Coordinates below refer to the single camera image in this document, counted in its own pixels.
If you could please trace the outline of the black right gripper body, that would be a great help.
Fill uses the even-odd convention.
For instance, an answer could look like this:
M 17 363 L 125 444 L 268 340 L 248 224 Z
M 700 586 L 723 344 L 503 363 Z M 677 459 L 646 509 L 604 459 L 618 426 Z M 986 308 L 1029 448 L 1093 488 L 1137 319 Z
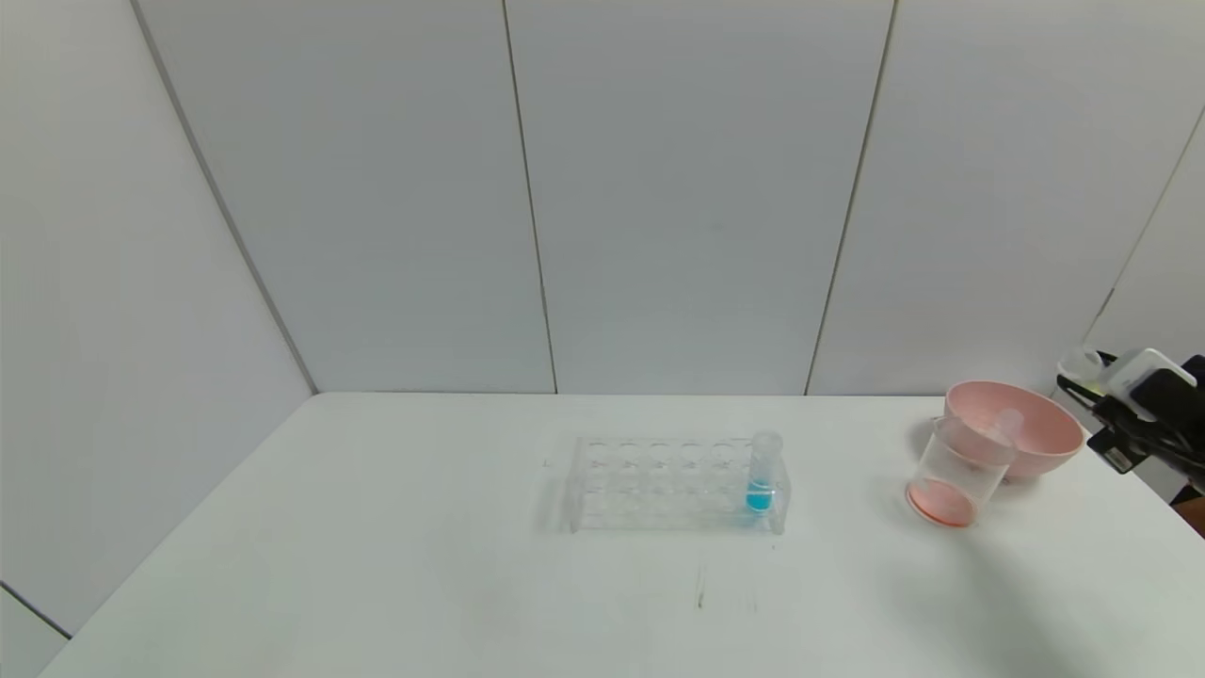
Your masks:
M 1145 421 L 1128 405 L 1113 396 L 1103 396 L 1091 412 L 1101 429 L 1092 434 L 1087 446 L 1119 474 L 1138 468 L 1147 459 L 1159 459 L 1175 466 L 1181 438 L 1158 421 Z

